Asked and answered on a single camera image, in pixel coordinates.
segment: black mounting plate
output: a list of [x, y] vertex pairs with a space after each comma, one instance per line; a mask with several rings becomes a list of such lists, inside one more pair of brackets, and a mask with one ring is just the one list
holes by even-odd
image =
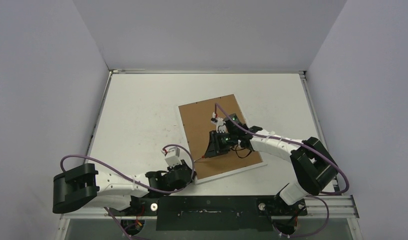
[[[158, 211], [151, 210], [151, 204], [158, 204], [158, 198], [140, 198], [140, 203], [144, 208], [142, 216], [156, 216], [158, 214]], [[118, 211], [110, 208], [110, 212], [116, 217], [136, 216], [140, 214], [141, 211], [142, 208], [138, 208], [137, 211], [135, 211], [135, 209]]]
[[157, 231], [273, 231], [258, 209], [259, 196], [163, 196], [159, 198]]
[[[258, 205], [263, 203], [266, 207], [264, 210], [260, 210]], [[256, 201], [259, 216], [292, 216], [299, 211], [299, 205], [305, 206], [304, 199], [297, 201], [291, 206], [285, 206], [285, 204], [279, 205], [278, 201], [273, 196], [260, 196]], [[301, 211], [299, 216], [307, 215], [307, 208]]]

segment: white table surface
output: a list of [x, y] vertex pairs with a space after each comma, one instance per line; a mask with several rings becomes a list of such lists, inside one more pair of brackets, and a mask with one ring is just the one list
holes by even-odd
[[[129, 175], [165, 170], [163, 146], [188, 148], [177, 106], [229, 94], [235, 94], [249, 126], [293, 139], [317, 137], [298, 74], [115, 74], [90, 156]], [[191, 184], [175, 194], [274, 195], [296, 179], [290, 162], [261, 156], [268, 165]], [[98, 171], [104, 168], [96, 164]], [[332, 192], [333, 185], [325, 191]]]

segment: cable tie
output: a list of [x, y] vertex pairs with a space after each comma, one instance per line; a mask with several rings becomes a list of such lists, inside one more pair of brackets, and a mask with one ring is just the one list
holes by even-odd
[[279, 144], [282, 142], [282, 139], [283, 139], [283, 137], [280, 136], [280, 139], [279, 139], [279, 141], [277, 142], [277, 145], [276, 145], [277, 152], [279, 153], [279, 155], [282, 155], [282, 152], [280, 151], [280, 148], [279, 148]]
[[269, 132], [269, 134], [267, 135], [266, 139], [264, 140], [264, 143], [266, 143], [271, 136], [276, 135], [276, 133], [274, 131]]

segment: black cable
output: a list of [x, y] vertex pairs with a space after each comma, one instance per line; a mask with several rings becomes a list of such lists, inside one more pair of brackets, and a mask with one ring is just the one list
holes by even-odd
[[240, 159], [244, 159], [244, 158], [246, 158], [247, 156], [249, 156], [249, 155], [252, 153], [252, 150], [250, 150], [249, 153], [248, 153], [246, 156], [240, 156], [240, 155], [238, 154], [238, 151], [244, 150], [244, 149], [246, 149], [246, 148], [242, 148], [242, 149], [240, 149], [240, 150], [237, 150], [237, 148], [238, 148], [238, 145], [236, 145], [236, 147], [235, 147], [235, 153], [236, 153], [236, 155], [238, 156], [238, 158], [240, 158]]
[[299, 214], [300, 214], [302, 211], [304, 211], [304, 209], [305, 209], [305, 206], [303, 206], [302, 208], [300, 208], [300, 209], [289, 219], [289, 221], [288, 221], [285, 225], [290, 224], [292, 220], [294, 220], [295, 218], [297, 218], [297, 217], [299, 216]]
[[238, 152], [238, 151], [242, 151], [242, 150], [245, 150], [245, 149], [246, 149], [246, 148], [237, 149], [237, 148], [238, 148], [238, 145], [236, 145], [235, 147], [236, 147], [236, 148], [231, 147], [230, 150], [235, 151], [235, 152]]

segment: wire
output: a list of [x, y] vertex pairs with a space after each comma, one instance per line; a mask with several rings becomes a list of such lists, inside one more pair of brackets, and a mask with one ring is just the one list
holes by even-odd
[[124, 228], [124, 230], [126, 230], [127, 231], [127, 229], [129, 229], [129, 228], [131, 228], [131, 227], [133, 227], [133, 226], [136, 226], [136, 221], [134, 222], [134, 223], [132, 223], [132, 224], [130, 224], [130, 225], [128, 225], [127, 227], [125, 227]]
[[149, 240], [147, 238], [143, 238], [143, 237], [139, 237], [139, 236], [130, 236], [129, 234], [127, 234], [126, 230], [123, 228], [123, 226], [121, 225], [120, 221], [118, 221], [118, 219], [115, 218], [115, 216], [112, 214], [111, 211], [109, 211], [109, 209], [105, 206], [104, 209], [108, 212], [108, 215], [112, 217], [112, 219], [114, 220], [114, 222], [118, 225], [118, 227], [121, 229], [121, 231], [123, 231], [124, 235], [129, 239], [129, 240], [133, 240], [133, 239], [137, 239], [137, 240]]
[[282, 236], [288, 237], [288, 238], [303, 238], [303, 237], [309, 237], [309, 236], [318, 234], [319, 232], [321, 232], [321, 231], [326, 227], [327, 223], [329, 222], [329, 207], [327, 206], [327, 203], [326, 203], [323, 199], [321, 199], [321, 198], [319, 198], [319, 197], [316, 197], [316, 196], [308, 195], [308, 196], [306, 196], [306, 197], [307, 197], [307, 198], [313, 198], [313, 199], [320, 200], [320, 201], [322, 201], [322, 203], [323, 203], [324, 206], [326, 207], [326, 220], [324, 221], [323, 225], [322, 225], [321, 227], [319, 227], [319, 229], [317, 229], [317, 230], [314, 231], [314, 232], [304, 233], [304, 234], [297, 234], [297, 235], [295, 235], [295, 234], [294, 234], [294, 235], [286, 235], [286, 234], [281, 233], [281, 232], [276, 228], [276, 226], [275, 226], [275, 224], [274, 224], [274, 229], [276, 229], [276, 231], [278, 231], [278, 233], [280, 233]]
[[252, 150], [250, 150], [249, 153], [248, 153], [246, 156], [240, 156], [240, 155], [238, 154], [238, 151], [244, 150], [244, 149], [246, 149], [246, 148], [242, 148], [242, 149], [239, 149], [239, 150], [237, 150], [237, 148], [238, 148], [238, 145], [236, 145], [234, 151], [235, 151], [236, 155], [238, 156], [238, 158], [240, 158], [240, 159], [244, 159], [244, 158], [246, 158], [247, 156], [249, 156], [249, 155], [252, 153]]
[[136, 224], [139, 224], [140, 226], [142, 226], [142, 225], [140, 224], [139, 220], [138, 220], [138, 217], [142, 216], [144, 213], [145, 213], [145, 206], [142, 205], [142, 211], [140, 212], [140, 214], [138, 214], [138, 215], [136, 216], [136, 221], [135, 221]]
[[[189, 157], [190, 157], [190, 159], [191, 159], [191, 162], [192, 162], [192, 175], [191, 175], [191, 180], [192, 180], [192, 179], [193, 179], [194, 172], [195, 172], [195, 163], [193, 162], [193, 158], [192, 158], [192, 155], [190, 154], [190, 152], [189, 152], [186, 148], [184, 148], [183, 146], [180, 146], [180, 145], [178, 145], [178, 144], [169, 144], [169, 145], [163, 147], [163, 150], [165, 150], [165, 148], [167, 148], [167, 147], [178, 147], [178, 148], [181, 148], [181, 149], [183, 149], [183, 150], [189, 155]], [[81, 155], [81, 154], [71, 154], [71, 155], [67, 155], [67, 156], [63, 157], [63, 158], [61, 159], [61, 162], [60, 162], [60, 167], [61, 167], [61, 170], [62, 170], [63, 172], [66, 172], [66, 170], [65, 170], [65, 168], [64, 168], [64, 161], [65, 161], [66, 159], [68, 159], [68, 158], [82, 158], [82, 159], [88, 159], [88, 160], [91, 160], [91, 161], [93, 161], [93, 162], [99, 163], [99, 164], [103, 165], [104, 167], [106, 167], [106, 168], [108, 168], [108, 169], [111, 169], [112, 171], [114, 171], [114, 172], [117, 173], [118, 175], [122, 176], [123, 178], [125, 178], [125, 179], [127, 179], [127, 180], [133, 182], [134, 184], [137, 184], [137, 185], [139, 185], [139, 186], [142, 186], [142, 187], [144, 187], [144, 188], [146, 188], [146, 189], [149, 189], [149, 190], [151, 190], [151, 191], [154, 191], [154, 192], [163, 193], [163, 194], [174, 194], [174, 193], [178, 193], [178, 192], [180, 192], [181, 190], [184, 189], [184, 188], [181, 188], [181, 189], [177, 189], [177, 190], [174, 190], [174, 191], [159, 190], [159, 189], [157, 189], [157, 188], [154, 188], [154, 187], [145, 185], [145, 184], [141, 183], [140, 181], [135, 181], [133, 178], [130, 178], [130, 177], [126, 176], [126, 175], [123, 174], [122, 172], [118, 171], [118, 170], [115, 169], [114, 167], [110, 166], [110, 165], [107, 164], [107, 163], [104, 163], [104, 162], [101, 161], [101, 160], [97, 160], [96, 158], [93, 158], [93, 157], [91, 157], [91, 156], [86, 156], [86, 155]]]
[[320, 193], [326, 194], [326, 195], [339, 195], [339, 194], [343, 194], [344, 192], [348, 191], [348, 189], [349, 189], [349, 181], [348, 181], [348, 178], [347, 178], [347, 176], [345, 175], [345, 173], [344, 173], [341, 169], [339, 169], [339, 167], [338, 167], [337, 165], [335, 165], [331, 160], [329, 160], [327, 157], [325, 157], [323, 154], [319, 153], [318, 151], [314, 150], [313, 148], [311, 148], [311, 147], [309, 147], [309, 146], [307, 146], [307, 145], [305, 145], [305, 144], [303, 144], [303, 143], [301, 143], [301, 142], [297, 142], [297, 141], [293, 141], [293, 140], [289, 140], [289, 139], [285, 139], [285, 138], [280, 138], [280, 137], [277, 137], [277, 136], [265, 136], [265, 135], [261, 135], [261, 134], [256, 134], [256, 133], [250, 132], [250, 131], [244, 129], [243, 127], [241, 127], [241, 125], [239, 125], [237, 122], [235, 122], [235, 121], [229, 116], [229, 114], [220, 106], [220, 104], [216, 103], [215, 106], [216, 106], [216, 108], [219, 108], [219, 109], [222, 111], [222, 113], [223, 113], [235, 126], [237, 126], [237, 127], [238, 127], [239, 129], [241, 129], [242, 131], [244, 131], [244, 132], [246, 132], [246, 133], [248, 133], [248, 134], [250, 134], [250, 135], [259, 137], [259, 138], [276, 139], [276, 140], [280, 140], [280, 141], [285, 142], [285, 143], [288, 143], [288, 144], [295, 144], [295, 145], [301, 146], [301, 147], [306, 148], [307, 150], [313, 152], [314, 154], [318, 155], [318, 156], [321, 157], [325, 162], [327, 162], [329, 165], [331, 165], [339, 174], [341, 174], [342, 178], [343, 178], [344, 181], [345, 181], [345, 188], [344, 188], [343, 190], [339, 190], [339, 191], [335, 191], [335, 192], [325, 192], [325, 191], [322, 191], [322, 192], [320, 192]]

